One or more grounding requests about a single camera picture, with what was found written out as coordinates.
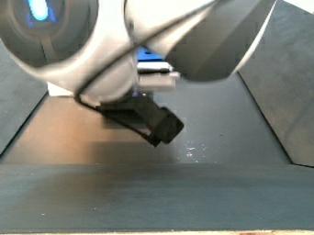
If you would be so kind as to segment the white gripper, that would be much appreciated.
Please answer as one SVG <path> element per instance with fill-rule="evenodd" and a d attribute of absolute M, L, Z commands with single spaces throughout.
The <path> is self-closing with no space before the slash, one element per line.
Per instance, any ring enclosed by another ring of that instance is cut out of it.
<path fill-rule="evenodd" d="M 181 78 L 181 73 L 168 62 L 140 62 L 138 73 L 138 89 L 144 92 L 170 92 Z"/>

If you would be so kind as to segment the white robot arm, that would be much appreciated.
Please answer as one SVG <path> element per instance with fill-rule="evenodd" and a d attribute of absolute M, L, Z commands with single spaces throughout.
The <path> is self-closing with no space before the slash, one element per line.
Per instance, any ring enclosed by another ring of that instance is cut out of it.
<path fill-rule="evenodd" d="M 111 102 L 140 84 L 146 47 L 196 82 L 230 76 L 261 39 L 277 0 L 0 0 L 0 43 L 45 83 Z"/>

